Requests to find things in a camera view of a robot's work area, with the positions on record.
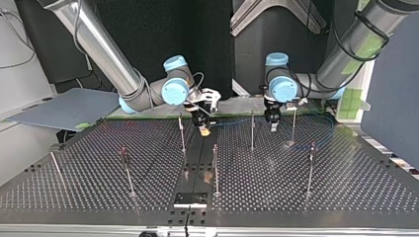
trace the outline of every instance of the black cable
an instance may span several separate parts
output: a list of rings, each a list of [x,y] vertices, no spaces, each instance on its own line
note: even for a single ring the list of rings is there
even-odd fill
[[[339,47],[350,57],[352,57],[355,60],[361,61],[361,62],[367,62],[367,61],[373,61],[376,60],[379,56],[379,54],[381,53],[382,49],[388,44],[388,42],[390,41],[389,37],[387,36],[386,33],[382,32],[379,28],[377,28],[375,25],[373,25],[366,17],[364,17],[363,15],[361,15],[361,13],[359,11],[355,11],[355,17],[358,18],[358,20],[360,22],[362,22],[364,24],[364,26],[366,26],[368,29],[370,29],[372,32],[374,32],[376,35],[378,35],[379,37],[381,37],[383,39],[383,43],[379,49],[379,51],[372,57],[369,58],[362,58],[360,56],[357,56],[356,53],[350,51],[349,49],[347,49],[342,41],[339,38],[339,34],[338,31],[336,29],[336,21],[335,21],[335,16],[333,14],[332,16],[332,32],[333,32],[333,36],[336,40],[336,42],[338,43]]]
[[[310,12],[311,12],[311,4],[312,4],[312,0],[310,0],[310,3],[309,3],[309,5],[308,5],[308,16],[311,14]],[[378,35],[379,37],[381,37],[382,39],[383,39],[383,44],[381,45],[381,47],[380,47],[380,50],[373,56],[373,57],[370,57],[370,58],[361,58],[361,57],[359,57],[359,56],[357,56],[355,53],[353,53],[353,52],[351,52],[350,50],[348,50],[344,45],[343,45],[343,43],[341,42],[341,40],[339,39],[339,35],[338,35],[338,32],[337,32],[337,29],[336,29],[336,21],[335,21],[335,14],[333,14],[333,16],[332,16],[332,22],[331,22],[331,25],[332,25],[332,31],[333,31],[333,36],[334,36],[334,38],[335,38],[335,40],[337,41],[337,43],[338,43],[338,45],[339,45],[339,47],[347,54],[347,55],[349,55],[350,57],[352,57],[353,59],[355,59],[355,60],[358,60],[358,61],[361,61],[362,62],[362,64],[358,67],[358,69],[357,69],[357,71],[352,75],[352,77],[351,77],[351,79],[349,79],[347,82],[345,82],[343,85],[341,85],[340,87],[337,87],[337,88],[331,88],[331,87],[327,87],[327,86],[325,86],[325,85],[323,85],[323,84],[321,84],[320,83],[320,81],[318,80],[318,78],[317,78],[317,75],[314,75],[314,79],[315,79],[315,81],[316,81],[316,83],[319,85],[319,86],[321,86],[321,87],[323,87],[323,88],[325,88],[325,89],[327,89],[327,90],[322,90],[322,91],[319,91],[319,90],[314,90],[314,89],[312,89],[311,88],[311,81],[312,81],[312,79],[311,79],[311,75],[309,74],[309,73],[307,73],[307,76],[308,76],[308,81],[309,81],[309,85],[308,85],[308,87],[306,87],[305,85],[303,85],[301,82],[300,82],[300,80],[299,80],[299,78],[298,78],[298,76],[293,72],[293,71],[291,71],[290,69],[289,69],[289,71],[290,71],[290,74],[293,76],[293,79],[296,81],[296,82],[298,82],[298,84],[299,84],[299,86],[300,87],[303,87],[303,88],[305,88],[306,90],[307,90],[307,93],[305,94],[305,97],[307,98],[308,97],[308,95],[310,94],[310,92],[311,91],[313,91],[313,92],[317,92],[317,93],[330,93],[330,92],[336,92],[336,91],[339,91],[339,90],[341,90],[342,88],[344,88],[344,87],[346,87],[346,86],[348,86],[356,77],[357,77],[357,75],[359,74],[359,72],[361,71],[361,68],[364,66],[364,64],[365,64],[365,62],[367,62],[367,61],[372,61],[372,60],[375,60],[378,56],[379,56],[379,54],[380,54],[380,52],[382,51],[382,49],[388,44],[388,42],[389,42],[389,37],[387,36],[387,34],[386,33],[384,33],[384,32],[382,32],[379,28],[377,28],[374,24],[372,24],[366,17],[364,17],[362,14],[361,14],[361,12],[359,12],[359,11],[355,11],[355,17],[356,18],[358,18],[358,20],[360,21],[360,22],[362,22],[367,28],[369,28],[372,32],[374,32],[376,35]],[[306,21],[306,23],[305,23],[305,26],[306,26],[306,28],[307,28],[307,40],[309,40],[309,34],[308,34],[308,23],[309,23],[309,18],[307,17],[307,21]]]
[[[17,64],[13,64],[13,65],[1,66],[0,67],[0,70],[1,69],[12,68],[12,67],[22,66],[22,65],[27,64],[28,62],[32,61],[32,59],[34,59],[34,57],[35,57],[35,52],[33,51],[31,57],[28,60],[23,61],[23,62],[20,62],[20,63],[17,63]]]
[[[306,87],[304,84],[302,84],[302,83],[299,81],[298,76],[297,76],[297,75],[296,75],[293,71],[291,71],[291,72],[293,73],[294,80],[295,80],[295,81],[297,81],[301,87],[303,87],[303,88],[305,88],[305,89],[307,89],[307,90],[310,90],[310,91],[312,91],[312,92],[316,92],[316,93],[330,93],[330,92],[337,92],[337,91],[339,91],[340,89],[342,89],[342,88],[344,88],[344,87],[348,86],[348,85],[349,85],[349,84],[350,84],[350,83],[351,83],[351,82],[352,82],[352,81],[353,81],[353,80],[357,77],[358,73],[361,71],[361,68],[363,68],[364,64],[365,64],[365,62],[363,62],[363,64],[361,64],[361,66],[360,66],[360,67],[358,68],[358,70],[354,73],[354,75],[352,75],[351,79],[349,79],[347,82],[345,82],[342,86],[340,86],[340,87],[336,87],[336,88],[332,88],[332,89],[328,89],[328,90],[322,90],[322,91],[312,89],[311,87],[310,87],[310,88]]]

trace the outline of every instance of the cable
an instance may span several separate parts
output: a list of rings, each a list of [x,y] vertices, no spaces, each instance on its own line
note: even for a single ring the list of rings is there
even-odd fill
[[[33,52],[33,53],[32,53],[32,55],[31,55],[31,57],[30,57],[29,59],[27,59],[26,61],[23,61],[23,62],[20,62],[20,63],[14,64],[14,65],[1,66],[1,67],[0,67],[0,70],[1,70],[1,69],[12,68],[12,67],[17,67],[17,66],[22,66],[22,65],[24,65],[24,64],[26,64],[26,63],[28,63],[28,62],[30,62],[30,61],[31,61],[34,57],[35,57],[35,52]]]
[[[81,84],[81,82],[80,82],[80,80],[79,80],[78,78],[76,78],[76,81],[77,81],[77,83],[79,84],[80,88],[81,88],[81,89],[84,89],[84,88],[83,88],[83,85]]]
[[[378,35],[379,37],[381,37],[383,39],[383,44],[381,45],[379,51],[372,57],[369,58],[362,58],[357,56],[355,53],[353,53],[352,51],[350,51],[349,49],[347,49],[342,41],[339,39],[339,35],[336,29],[336,21],[334,19],[334,16],[332,17],[332,31],[333,31],[333,36],[336,40],[336,42],[338,43],[339,47],[350,57],[352,57],[355,60],[358,61],[362,61],[362,62],[367,62],[367,61],[373,61],[376,60],[379,56],[379,54],[381,53],[382,49],[388,44],[389,42],[389,37],[383,33],[379,28],[377,28],[376,26],[374,26],[366,17],[362,16],[361,13],[359,11],[355,11],[355,16],[358,18],[358,20],[360,22],[362,22],[366,27],[368,27],[372,32],[374,32],[376,35]]]
[[[152,110],[154,110],[154,104],[153,104],[153,99],[151,97],[150,85],[148,84],[147,80],[141,75],[141,73],[139,73],[139,71],[135,67],[133,67],[132,69],[136,73],[136,75],[139,77],[139,80],[142,79],[142,81],[144,82],[145,88],[147,89],[147,93],[148,93],[148,99],[150,101],[150,107],[151,107]]]
[[[242,123],[242,122],[248,121],[248,120],[250,120],[250,118],[242,119],[242,120],[239,120],[239,121],[233,121],[233,122],[217,123],[217,124],[214,124],[213,126],[235,125],[235,124]]]
[[[25,42],[22,38],[21,38],[21,36],[18,34],[18,32],[16,31],[16,29],[13,27],[13,25],[10,23],[10,21],[6,18],[6,15],[5,14],[11,14],[12,16],[14,16],[16,19],[18,19],[18,21],[19,22],[21,22],[22,23],[22,20],[19,18],[19,16],[16,14],[16,13],[14,13],[14,12],[12,12],[12,11],[10,11],[10,10],[7,10],[7,9],[0,9],[1,11],[1,13],[3,13],[2,15],[0,15],[1,17],[3,17],[3,19],[5,20],[4,22],[6,23],[6,26],[9,28],[9,30],[11,30],[12,31],[12,33],[14,33],[17,37],[18,37],[18,39],[32,52],[32,55],[31,55],[31,57],[30,58],[28,58],[27,60],[25,60],[25,61],[23,61],[23,62],[19,62],[19,63],[16,63],[16,64],[12,64],[12,65],[7,65],[7,66],[0,66],[0,70],[1,69],[8,69],[8,68],[13,68],[13,67],[18,67],[18,66],[21,66],[21,65],[24,65],[24,64],[26,64],[26,63],[28,63],[28,62],[30,62],[30,61],[32,61],[32,59],[34,59],[34,57],[35,57],[35,51],[34,51],[34,49],[31,47],[31,45],[29,44],[29,42]]]
[[[10,10],[1,10],[4,14],[10,14],[13,17],[15,17],[22,25],[22,19],[14,12],[10,11]],[[19,35],[18,31],[16,31],[15,27],[13,27],[12,23],[9,21],[9,19],[7,19],[6,15],[3,16],[4,22],[6,23],[6,26],[11,30],[12,33],[14,33],[16,35],[16,37],[19,39],[19,41],[21,43],[23,43],[30,51],[34,51],[34,49],[32,48],[29,38],[27,37],[27,41],[24,41],[24,39],[22,39],[21,35]]]
[[[329,130],[329,133],[327,134],[327,136],[324,136],[322,139],[320,139],[320,141],[318,141],[318,142],[316,141],[315,142],[317,148],[320,149],[321,146],[325,145],[327,143],[327,141],[329,141],[332,138],[333,131],[334,131],[334,126],[335,126],[335,122],[332,120],[332,118],[329,118],[329,117],[324,116],[322,114],[313,114],[313,116],[316,116],[316,117],[319,117],[319,118],[323,118],[323,119],[327,119],[330,122],[330,130]],[[298,149],[298,150],[299,149],[303,149],[303,150],[306,150],[306,149],[309,149],[310,145],[311,145],[311,142],[308,143],[308,144],[306,144],[306,145],[294,145],[294,146],[292,146],[292,149]]]
[[[193,105],[193,106],[195,106],[195,107],[197,107],[199,110],[201,110],[202,112],[204,112],[205,114],[207,114],[207,116],[211,116],[211,114],[210,113],[208,113],[204,108],[202,108],[202,107],[200,107],[199,105],[197,105],[197,104],[195,104],[195,103],[192,103],[192,102],[190,102],[190,101],[188,101],[188,103],[190,103],[191,105]]]

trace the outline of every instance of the metal plate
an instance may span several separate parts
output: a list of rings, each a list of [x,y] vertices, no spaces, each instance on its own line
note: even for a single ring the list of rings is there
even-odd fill
[[[419,183],[351,129],[321,116],[292,118],[278,132],[256,119],[221,118],[202,138],[184,120],[108,120],[0,188],[0,224],[92,224],[270,228],[419,229]],[[309,143],[318,146],[307,197]],[[220,197],[212,147],[218,145]],[[132,157],[137,198],[129,197],[119,151]],[[174,208],[176,193],[207,193],[207,208]]]
[[[186,148],[193,150],[194,126],[184,120],[184,128]],[[129,196],[123,146],[136,198]],[[176,120],[106,120],[56,154],[62,177],[47,157],[11,189],[2,187],[0,221],[167,225],[186,162],[181,150]]]
[[[210,197],[206,225],[419,228],[418,182],[327,117],[298,117],[295,145],[288,147],[292,119],[273,133],[257,118],[253,152],[249,118],[220,121],[217,140],[203,148],[218,145],[221,193]],[[311,142],[318,160],[308,196]],[[201,158],[210,160],[210,154]],[[200,181],[195,192],[209,188],[215,192],[213,183]]]

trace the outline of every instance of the metal rod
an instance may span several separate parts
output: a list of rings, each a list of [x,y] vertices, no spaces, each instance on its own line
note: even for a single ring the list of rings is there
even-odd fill
[[[254,129],[255,129],[255,112],[252,111],[252,147],[251,147],[252,151],[255,148],[255,143],[254,143],[254,139],[255,139],[255,137],[254,137]]]
[[[288,146],[293,146],[295,144],[295,121],[296,121],[296,105],[293,106],[293,131],[291,133],[291,140],[287,142]]]
[[[126,169],[126,174],[128,176],[128,180],[129,180],[129,186],[130,186],[130,189],[131,189],[131,195],[132,196],[136,196],[135,191],[133,190],[132,179],[131,179],[131,176],[130,176],[130,173],[129,173],[129,169]]]
[[[219,192],[219,187],[218,187],[218,146],[216,144],[213,146],[212,154],[213,154],[212,165],[215,171],[215,196],[219,197],[221,193]]]
[[[291,134],[291,141],[293,141],[294,134],[295,134],[295,120],[296,120],[296,109],[293,111],[293,133]]]
[[[90,4],[86,0],[81,0],[80,4],[78,42],[118,89],[120,95],[132,95],[139,89],[139,77],[90,8]],[[80,7],[77,1],[56,1],[44,7],[52,11],[67,30],[74,34],[74,22]]]
[[[310,197],[310,195],[311,195],[310,189],[311,189],[312,174],[313,174],[313,161],[312,161],[312,157],[310,156],[310,173],[308,175],[308,184],[307,184],[306,199],[308,199]]]
[[[59,166],[58,166],[58,162],[56,161],[56,158],[55,158],[55,154],[51,151],[51,152],[49,152],[49,154],[51,155],[51,157],[52,157],[52,161],[53,161],[53,164],[54,164],[54,166],[55,166],[55,169],[56,169],[56,171],[58,171],[58,173],[61,175],[61,169],[59,168]]]
[[[126,146],[123,146],[123,148],[121,149],[121,161],[123,163],[124,170],[126,170],[126,176],[128,178],[128,181],[129,181],[129,188],[131,190],[130,196],[131,197],[136,197],[136,193],[133,189],[132,177],[131,177],[130,172],[129,172],[129,163],[130,162],[129,162],[128,151],[127,151]]]
[[[313,167],[314,167],[314,162],[317,159],[317,147],[315,142],[311,143],[311,147],[310,147],[310,151],[309,151],[309,155],[308,158],[310,159],[310,173],[308,175],[308,184],[307,184],[307,194],[306,194],[306,200],[309,199],[311,192],[311,180],[312,180],[312,174],[313,174]]]
[[[182,137],[182,152],[185,153],[186,152],[186,148],[185,148],[185,136],[183,133],[183,125],[182,125],[182,113],[179,114],[179,129],[181,130],[181,137]]]

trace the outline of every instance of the robotic arm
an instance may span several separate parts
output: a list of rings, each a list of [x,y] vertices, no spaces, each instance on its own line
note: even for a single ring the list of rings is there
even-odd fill
[[[209,115],[216,112],[220,94],[201,89],[183,56],[166,60],[167,78],[148,85],[141,74],[132,68],[109,33],[85,0],[39,0],[52,11],[80,42],[120,94],[120,105],[128,114],[138,113],[167,103],[184,104],[191,112],[194,124],[202,135],[209,135]]]
[[[273,127],[281,118],[280,107],[295,98],[330,99],[357,76],[367,61],[375,60],[397,26],[419,11],[419,0],[371,0],[316,74],[296,74],[288,68],[289,58],[274,52],[266,58],[265,117]]]

